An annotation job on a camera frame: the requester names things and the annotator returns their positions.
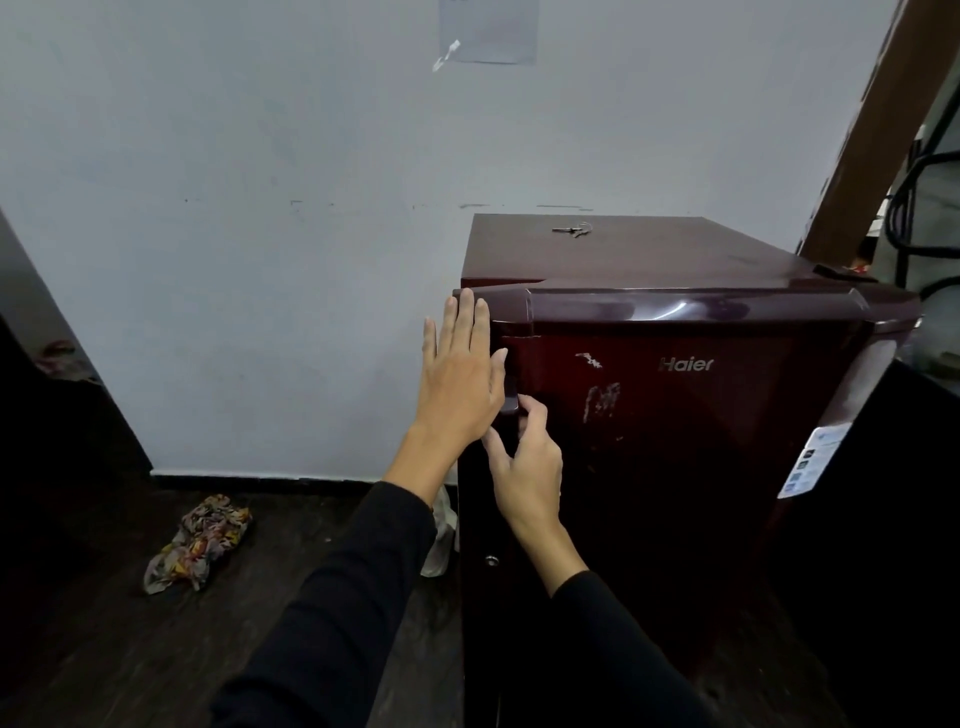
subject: black sleeve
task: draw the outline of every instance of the black sleeve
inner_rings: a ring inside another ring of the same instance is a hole
[[[364,726],[414,581],[436,538],[412,493],[377,483],[240,675],[216,728]]]
[[[577,669],[596,725],[671,728],[712,725],[706,706],[592,571],[567,579],[550,600],[565,660]]]

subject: scuff mark on wall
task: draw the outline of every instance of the scuff mark on wall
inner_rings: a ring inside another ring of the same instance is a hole
[[[613,414],[616,401],[620,397],[620,382],[616,381],[603,390],[600,387],[590,387],[587,392],[587,401],[584,404],[584,424],[587,420]]]
[[[578,353],[578,354],[574,354],[574,356],[582,356],[584,359],[587,360],[587,364],[589,364],[594,369],[603,369],[603,364],[601,364],[599,361],[597,361],[592,356],[590,356],[590,352]]]

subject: multicolored rag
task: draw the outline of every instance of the multicolored rag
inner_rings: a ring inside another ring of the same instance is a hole
[[[157,594],[189,579],[198,592],[210,575],[210,564],[237,547],[252,520],[250,508],[230,505],[227,496],[210,496],[180,519],[174,540],[150,560],[143,591]]]

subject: bunch of keys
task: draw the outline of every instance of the bunch of keys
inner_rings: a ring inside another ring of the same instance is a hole
[[[576,228],[554,228],[553,232],[569,232],[574,237],[580,237],[581,235],[586,235],[591,230],[593,230],[593,225],[590,223],[581,223]]]

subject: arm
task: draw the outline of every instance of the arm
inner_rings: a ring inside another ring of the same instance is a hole
[[[490,356],[490,314],[465,289],[437,342],[423,327],[417,417],[385,481],[304,582],[244,671],[216,696],[213,725],[364,726],[435,530],[430,505],[460,452],[503,403],[506,350]]]
[[[550,595],[565,662],[577,670],[577,692],[611,725],[710,726],[693,688],[577,553],[560,523],[564,463],[546,432],[546,407],[525,395],[520,403],[528,417],[520,421],[516,456],[492,428],[484,447],[497,507]]]

